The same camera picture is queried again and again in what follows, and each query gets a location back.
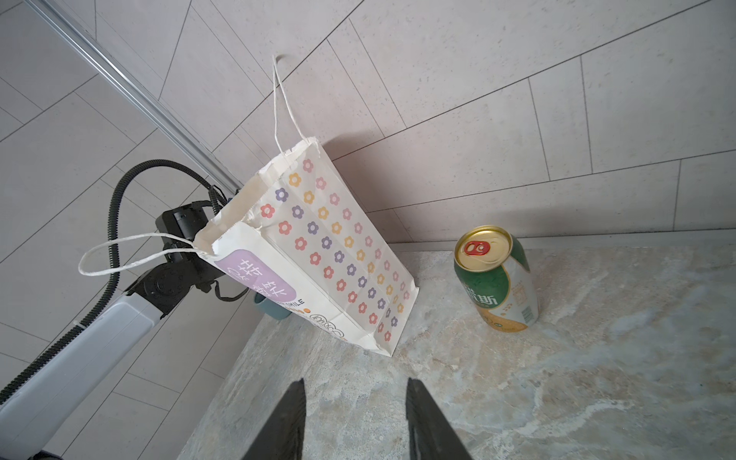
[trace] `marble countertop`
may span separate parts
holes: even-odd
[[[736,452],[736,246],[529,250],[540,317],[491,329],[451,252],[403,252],[420,294],[394,356],[264,318],[179,456],[243,456],[286,387],[305,459],[407,459],[407,377],[475,459],[725,459]]]

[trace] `can lid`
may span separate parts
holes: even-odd
[[[484,225],[465,233],[455,245],[455,262],[468,272],[487,272],[511,254],[513,241],[501,227]]]

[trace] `white string handle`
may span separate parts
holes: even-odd
[[[276,145],[278,146],[278,151],[283,152],[283,149],[281,148],[281,144],[278,142],[278,114],[276,113],[276,82],[278,81],[279,86],[281,87],[281,93],[283,94],[283,101],[286,103],[286,109],[289,111],[289,116],[291,117],[291,122],[294,123],[294,126],[297,128],[297,132],[300,136],[302,136],[303,140],[307,140],[307,138],[302,134],[302,130],[299,129],[299,125],[297,124],[297,121],[294,119],[294,113],[291,111],[291,105],[289,105],[289,100],[286,98],[286,90],[284,90],[283,82],[281,81],[281,77],[279,77],[278,69],[276,68],[276,56],[272,56],[272,59],[274,61],[274,69],[273,69],[273,82],[274,82],[274,139],[276,139]]]
[[[95,246],[92,249],[90,249],[87,252],[85,252],[85,254],[82,256],[82,260],[79,261],[79,273],[81,273],[82,275],[86,275],[86,276],[109,275],[110,273],[122,272],[123,270],[131,269],[134,266],[143,265],[146,262],[152,261],[156,257],[159,257],[159,256],[164,255],[164,254],[172,254],[173,252],[196,252],[198,255],[204,255],[204,254],[206,254],[206,252],[204,252],[202,250],[194,249],[194,248],[177,248],[177,249],[170,249],[170,250],[164,250],[164,251],[161,251],[161,252],[156,252],[154,255],[149,255],[148,257],[146,257],[144,259],[140,259],[139,261],[132,262],[132,263],[129,263],[127,265],[119,266],[119,267],[112,268],[112,269],[100,270],[99,272],[87,272],[87,271],[85,271],[82,268],[82,265],[84,265],[84,262],[89,258],[89,256],[93,252],[95,252],[95,251],[97,251],[97,250],[99,250],[99,249],[101,249],[103,247],[108,247],[108,246],[112,246],[113,244],[122,243],[123,241],[135,240],[135,239],[144,238],[144,237],[147,237],[147,236],[165,236],[167,238],[171,238],[172,240],[181,241],[181,242],[186,243],[186,244],[188,244],[190,246],[192,245],[191,241],[185,240],[184,238],[179,238],[178,236],[171,235],[169,233],[141,233],[140,235],[126,236],[124,238],[118,238],[116,240],[106,241],[105,243],[98,244],[97,246]]]

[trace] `beer can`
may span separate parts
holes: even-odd
[[[524,248],[503,228],[484,225],[465,233],[455,245],[455,273],[492,328],[520,332],[537,320]]]

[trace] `can rim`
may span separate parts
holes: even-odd
[[[496,264],[496,265],[493,265],[493,266],[488,267],[488,268],[483,268],[482,270],[471,270],[471,269],[467,268],[465,265],[463,265],[462,263],[460,263],[460,260],[458,259],[458,254],[460,252],[460,249],[462,248],[462,243],[463,242],[465,242],[470,236],[473,236],[476,233],[480,233],[480,232],[485,231],[485,230],[491,230],[491,231],[494,231],[494,232],[498,232],[501,235],[505,236],[506,239],[509,240],[509,252],[508,252],[508,254],[506,254],[506,257],[504,257],[503,260],[501,262],[499,262],[498,264]],[[505,231],[501,227],[496,227],[495,225],[481,225],[480,227],[476,227],[476,228],[472,229],[471,231],[465,233],[463,236],[460,237],[460,239],[458,240],[458,242],[455,243],[455,251],[453,253],[453,257],[455,258],[455,263],[457,263],[460,266],[460,268],[462,268],[463,270],[466,270],[466,271],[472,272],[472,273],[484,273],[484,272],[490,272],[491,270],[497,269],[499,266],[503,265],[503,263],[506,262],[506,260],[511,255],[511,252],[512,252],[513,249],[514,249],[514,239],[512,238],[511,233]]]

